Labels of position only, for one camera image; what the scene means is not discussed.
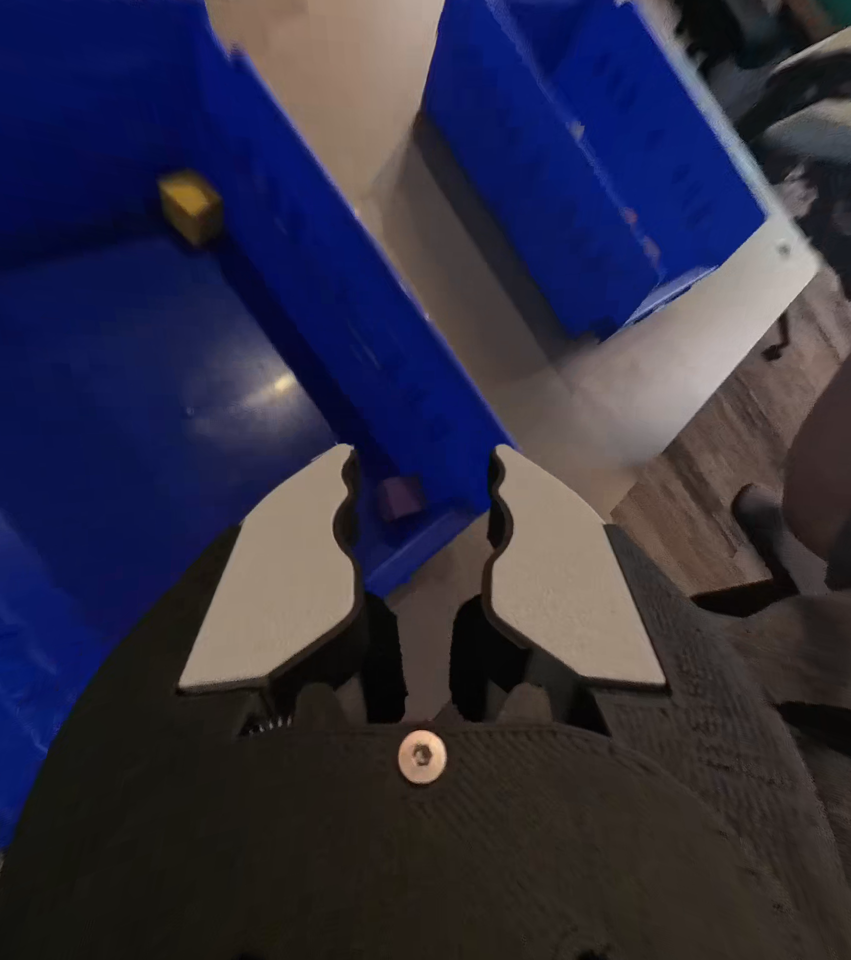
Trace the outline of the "blue plastic bin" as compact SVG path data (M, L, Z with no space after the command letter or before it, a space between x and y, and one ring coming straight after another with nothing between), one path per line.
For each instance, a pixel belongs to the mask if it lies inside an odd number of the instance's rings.
M161 209L185 169L223 200L203 248ZM0 851L111 650L340 443L380 597L515 445L204 2L0 2ZM381 519L393 475L423 513Z
M658 311L767 218L631 2L445 2L422 106L573 338Z

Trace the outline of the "black office chair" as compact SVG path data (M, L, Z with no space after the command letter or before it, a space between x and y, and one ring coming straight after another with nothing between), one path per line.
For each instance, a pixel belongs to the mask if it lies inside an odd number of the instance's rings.
M801 2L675 2L673 35L851 304L851 25Z

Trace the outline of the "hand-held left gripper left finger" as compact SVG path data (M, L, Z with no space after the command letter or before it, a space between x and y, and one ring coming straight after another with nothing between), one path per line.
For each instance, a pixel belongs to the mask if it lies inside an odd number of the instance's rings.
M180 692L277 680L357 621L359 486L357 451L338 443L251 509L179 675Z

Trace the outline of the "yellow cube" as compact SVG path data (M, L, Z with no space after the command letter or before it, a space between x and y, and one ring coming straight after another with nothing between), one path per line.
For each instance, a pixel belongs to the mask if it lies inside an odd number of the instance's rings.
M159 177L156 186L165 221L189 246L203 249L222 234L223 199L202 174L175 171Z

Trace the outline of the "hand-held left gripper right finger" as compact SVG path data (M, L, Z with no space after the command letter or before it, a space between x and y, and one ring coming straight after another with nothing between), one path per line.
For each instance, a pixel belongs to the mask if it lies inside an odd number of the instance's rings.
M549 666L607 689L663 690L667 677L611 543L577 492L514 447L489 462L486 617Z

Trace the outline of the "purple cube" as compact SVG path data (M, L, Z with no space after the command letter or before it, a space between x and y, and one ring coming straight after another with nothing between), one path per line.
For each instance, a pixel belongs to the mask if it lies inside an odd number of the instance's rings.
M429 506L420 478L416 475L385 477L377 483L374 493L378 515L388 523L416 517Z

